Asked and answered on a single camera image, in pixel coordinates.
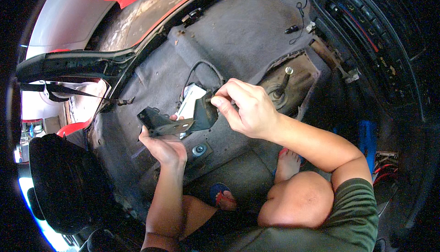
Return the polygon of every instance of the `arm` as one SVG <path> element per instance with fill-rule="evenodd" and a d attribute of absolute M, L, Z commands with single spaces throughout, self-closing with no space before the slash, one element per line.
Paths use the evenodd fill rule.
<path fill-rule="evenodd" d="M 232 100 L 239 107 L 238 112 Z M 323 171 L 333 172 L 334 190 L 350 178 L 363 178 L 372 184 L 368 164 L 360 150 L 336 134 L 278 113 L 262 87 L 230 79 L 211 102 L 233 130 L 287 147 Z"/>
<path fill-rule="evenodd" d="M 161 172 L 148 215 L 142 249 L 157 247 L 178 251 L 179 236 L 183 229 L 182 186 L 187 161 L 185 146 L 176 136 L 160 139 L 148 136 L 145 126 L 139 140 L 160 162 Z"/>

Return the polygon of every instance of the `fingernail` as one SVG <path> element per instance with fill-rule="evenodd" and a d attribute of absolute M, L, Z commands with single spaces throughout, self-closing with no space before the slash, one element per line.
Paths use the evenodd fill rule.
<path fill-rule="evenodd" d="M 221 104 L 221 100 L 217 96 L 214 96 L 211 98 L 211 104 L 218 107 Z"/>

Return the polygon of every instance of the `seat belt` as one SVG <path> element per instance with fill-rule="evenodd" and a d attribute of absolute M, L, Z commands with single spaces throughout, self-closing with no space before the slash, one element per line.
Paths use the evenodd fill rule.
<path fill-rule="evenodd" d="M 75 89 L 71 89 L 68 87 L 64 87 L 64 86 L 60 86 L 60 85 L 55 85 L 55 84 L 28 84 L 28 83 L 20 83 L 20 90 L 22 91 L 38 91 L 38 92 L 42 92 L 45 95 L 47 95 L 47 97 L 55 102 L 63 102 L 63 101 L 68 101 L 69 99 L 62 99 L 59 98 L 57 96 L 55 96 L 53 93 L 64 93 L 64 94 L 71 94 L 71 95 L 84 95 L 84 96 L 92 96 L 92 97 L 96 97 L 99 99 L 103 99 L 105 101 L 117 104 L 118 106 L 122 106 L 122 105 L 129 105 L 133 103 L 133 100 L 135 99 L 134 97 L 132 99 L 129 100 L 122 100 L 122 99 L 108 99 L 108 98 L 103 98 L 103 97 L 99 97 L 96 95 L 91 95 L 88 93 L 85 93 L 83 91 L 80 90 L 75 90 Z"/>

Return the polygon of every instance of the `foot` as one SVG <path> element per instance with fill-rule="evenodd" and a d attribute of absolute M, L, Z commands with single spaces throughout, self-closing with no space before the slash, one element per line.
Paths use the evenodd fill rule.
<path fill-rule="evenodd" d="M 234 196 L 232 195 L 231 192 L 229 192 L 228 190 L 224 190 L 223 191 L 223 197 L 228 198 L 228 200 L 221 199 L 219 201 L 218 205 L 219 205 L 221 210 L 225 210 L 225 211 L 235 211 L 235 210 L 237 210 L 237 202 L 235 201 L 235 198 L 234 198 Z"/>
<path fill-rule="evenodd" d="M 275 172 L 274 183 L 288 180 L 294 174 L 300 172 L 301 161 L 297 153 L 291 150 L 285 150 L 278 156 L 278 164 Z"/>

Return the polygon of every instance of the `forearm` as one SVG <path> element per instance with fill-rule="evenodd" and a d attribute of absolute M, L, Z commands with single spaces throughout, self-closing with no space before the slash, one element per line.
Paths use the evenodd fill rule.
<path fill-rule="evenodd" d="M 268 139 L 293 150 L 325 172 L 363 157 L 348 140 L 280 114 Z"/>
<path fill-rule="evenodd" d="M 178 238 L 182 233 L 182 188 L 184 164 L 162 166 L 148 215 L 146 232 Z"/>

